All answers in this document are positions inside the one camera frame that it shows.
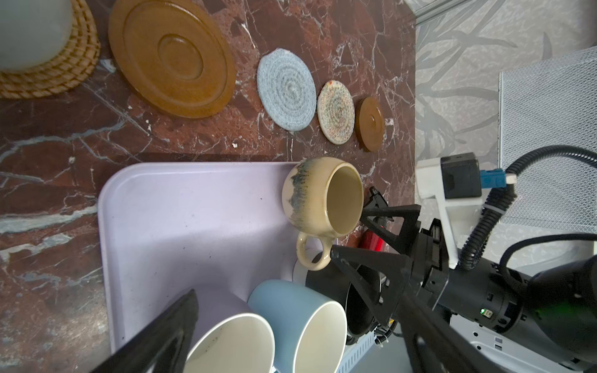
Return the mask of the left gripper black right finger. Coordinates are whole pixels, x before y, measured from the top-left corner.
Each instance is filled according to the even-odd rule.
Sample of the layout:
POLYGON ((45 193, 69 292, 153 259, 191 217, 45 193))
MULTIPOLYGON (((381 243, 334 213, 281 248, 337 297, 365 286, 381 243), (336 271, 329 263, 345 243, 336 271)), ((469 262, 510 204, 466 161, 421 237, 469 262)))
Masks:
POLYGON ((404 342, 414 372, 444 367, 449 372, 501 372, 461 335, 411 294, 396 308, 404 342))

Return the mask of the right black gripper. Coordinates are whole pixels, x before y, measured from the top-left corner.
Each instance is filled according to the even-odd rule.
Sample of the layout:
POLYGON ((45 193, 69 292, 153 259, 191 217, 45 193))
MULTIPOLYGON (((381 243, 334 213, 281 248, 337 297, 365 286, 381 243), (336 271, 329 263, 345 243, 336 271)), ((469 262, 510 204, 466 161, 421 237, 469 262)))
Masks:
POLYGON ((434 310, 450 275, 441 221, 434 219, 428 229, 421 228, 420 205, 391 208, 374 186, 369 188, 364 205, 364 212, 368 210, 376 214, 365 216, 361 222, 365 230, 385 241, 384 251, 333 245, 332 262, 351 281, 380 324, 398 319, 409 280, 416 297, 434 310), (399 254, 385 253, 390 247, 399 254))

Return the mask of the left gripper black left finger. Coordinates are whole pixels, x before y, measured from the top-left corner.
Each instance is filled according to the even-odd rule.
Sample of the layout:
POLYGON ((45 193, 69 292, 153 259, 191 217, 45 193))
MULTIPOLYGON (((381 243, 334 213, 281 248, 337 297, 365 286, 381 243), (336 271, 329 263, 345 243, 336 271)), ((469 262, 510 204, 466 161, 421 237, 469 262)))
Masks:
POLYGON ((198 319, 195 290, 190 290, 95 372, 182 372, 198 319))

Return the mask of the white mug purple handle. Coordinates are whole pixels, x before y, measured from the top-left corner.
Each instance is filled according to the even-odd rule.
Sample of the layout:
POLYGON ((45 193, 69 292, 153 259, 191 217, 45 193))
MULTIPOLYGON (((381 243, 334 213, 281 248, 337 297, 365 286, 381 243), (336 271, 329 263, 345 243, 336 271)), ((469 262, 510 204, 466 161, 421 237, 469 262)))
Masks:
POLYGON ((199 285, 198 319, 185 372, 269 372, 275 360, 270 324, 238 296, 199 285))

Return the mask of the black mug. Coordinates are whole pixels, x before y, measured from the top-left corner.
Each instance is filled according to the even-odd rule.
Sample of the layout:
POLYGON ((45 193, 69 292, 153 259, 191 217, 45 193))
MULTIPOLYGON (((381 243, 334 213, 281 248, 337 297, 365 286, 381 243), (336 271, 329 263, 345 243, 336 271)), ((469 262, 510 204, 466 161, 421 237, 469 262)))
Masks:
POLYGON ((348 323, 346 345, 356 344, 378 325, 361 295, 333 262, 323 270, 308 270, 305 284, 343 306, 348 323))

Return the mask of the beige ceramic mug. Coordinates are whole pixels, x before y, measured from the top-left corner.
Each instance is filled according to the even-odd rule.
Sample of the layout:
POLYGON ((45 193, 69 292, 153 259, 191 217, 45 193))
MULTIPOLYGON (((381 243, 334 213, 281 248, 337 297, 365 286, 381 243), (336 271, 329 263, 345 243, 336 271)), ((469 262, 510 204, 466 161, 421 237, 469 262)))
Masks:
POLYGON ((287 175, 281 203, 284 213, 298 230, 296 254, 307 270, 323 270, 331 262, 335 239, 350 235, 362 216, 364 187, 359 171, 348 162, 332 157, 306 159, 287 175), (314 263, 306 255, 308 239, 322 244, 314 263))

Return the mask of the white mug blue handle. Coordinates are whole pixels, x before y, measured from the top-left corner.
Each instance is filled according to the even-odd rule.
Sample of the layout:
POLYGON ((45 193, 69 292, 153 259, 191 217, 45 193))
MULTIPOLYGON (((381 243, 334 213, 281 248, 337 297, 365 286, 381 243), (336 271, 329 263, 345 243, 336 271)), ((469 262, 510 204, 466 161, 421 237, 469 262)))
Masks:
POLYGON ((343 306, 300 284, 267 280, 248 299, 275 336, 279 372, 336 372, 345 352, 348 322, 343 306))

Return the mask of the amber round coaster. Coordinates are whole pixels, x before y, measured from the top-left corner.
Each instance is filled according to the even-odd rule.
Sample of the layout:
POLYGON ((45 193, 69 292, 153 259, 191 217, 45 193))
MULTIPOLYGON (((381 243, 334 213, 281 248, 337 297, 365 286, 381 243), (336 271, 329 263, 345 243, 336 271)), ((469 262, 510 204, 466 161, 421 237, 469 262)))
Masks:
POLYGON ((355 128, 360 144, 368 152, 377 152, 382 146, 386 130, 385 118, 376 98, 367 96, 356 110, 355 128))

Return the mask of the white patterned woven coaster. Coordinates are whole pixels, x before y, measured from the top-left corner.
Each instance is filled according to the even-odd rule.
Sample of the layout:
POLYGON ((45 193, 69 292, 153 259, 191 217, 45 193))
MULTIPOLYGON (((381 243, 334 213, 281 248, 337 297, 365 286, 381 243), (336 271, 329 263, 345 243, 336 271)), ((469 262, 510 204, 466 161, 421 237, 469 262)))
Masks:
POLYGON ((325 137, 343 145, 354 131, 355 108, 351 93, 341 82, 325 83, 317 99, 317 116, 325 137))

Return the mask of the grey blue woven coaster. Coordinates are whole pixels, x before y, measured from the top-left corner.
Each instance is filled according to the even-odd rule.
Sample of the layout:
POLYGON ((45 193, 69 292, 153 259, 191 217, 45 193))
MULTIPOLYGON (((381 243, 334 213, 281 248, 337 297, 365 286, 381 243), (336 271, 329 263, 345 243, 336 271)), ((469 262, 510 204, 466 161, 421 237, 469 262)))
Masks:
POLYGON ((257 91, 269 117, 286 131, 307 128, 315 115, 314 80, 303 60, 291 51, 278 48, 262 57, 257 91))

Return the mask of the brown wooden coaster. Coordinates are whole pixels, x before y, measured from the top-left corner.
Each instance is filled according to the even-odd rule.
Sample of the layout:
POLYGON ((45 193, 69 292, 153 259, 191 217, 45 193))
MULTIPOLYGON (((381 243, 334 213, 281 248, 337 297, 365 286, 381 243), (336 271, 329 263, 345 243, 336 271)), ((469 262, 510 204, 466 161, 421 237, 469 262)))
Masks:
POLYGON ((108 36, 130 85, 166 113, 210 117, 233 97, 236 65, 228 41, 192 1, 117 1, 108 36))

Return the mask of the woven straw coaster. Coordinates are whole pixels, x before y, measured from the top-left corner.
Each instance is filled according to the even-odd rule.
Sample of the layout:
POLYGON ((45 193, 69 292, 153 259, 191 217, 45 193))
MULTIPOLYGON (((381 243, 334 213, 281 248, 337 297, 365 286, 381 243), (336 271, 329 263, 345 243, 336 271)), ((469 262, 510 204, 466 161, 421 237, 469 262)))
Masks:
POLYGON ((32 68, 1 70, 1 98, 35 99, 71 90, 87 79, 98 62, 100 41, 86 1, 70 1, 72 31, 53 59, 32 68))

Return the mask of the white speckled mug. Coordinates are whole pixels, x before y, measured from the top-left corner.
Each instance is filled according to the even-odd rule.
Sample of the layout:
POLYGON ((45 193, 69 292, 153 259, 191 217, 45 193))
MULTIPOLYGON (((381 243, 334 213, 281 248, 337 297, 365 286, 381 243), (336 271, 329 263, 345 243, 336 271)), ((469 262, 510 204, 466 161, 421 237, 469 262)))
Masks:
POLYGON ((72 31, 70 1, 1 2, 1 70, 20 71, 57 56, 72 31))

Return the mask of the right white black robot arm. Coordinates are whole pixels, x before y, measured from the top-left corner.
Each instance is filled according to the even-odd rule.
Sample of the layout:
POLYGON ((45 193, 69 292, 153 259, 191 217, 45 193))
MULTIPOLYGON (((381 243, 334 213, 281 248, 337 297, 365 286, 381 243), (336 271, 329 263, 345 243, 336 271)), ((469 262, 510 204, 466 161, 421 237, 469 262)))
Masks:
POLYGON ((330 257, 376 321, 399 326, 416 372, 496 372, 481 349, 449 324, 453 314, 496 332, 572 371, 596 366, 596 260, 589 258, 526 276, 508 267, 529 246, 596 239, 593 233, 517 242, 492 262, 490 234, 515 202, 516 179, 541 160, 565 157, 596 165, 595 152, 550 145, 507 169, 484 171, 469 152, 419 162, 421 197, 437 201, 440 218, 421 228, 418 205, 367 204, 362 223, 388 253, 333 246, 330 257))

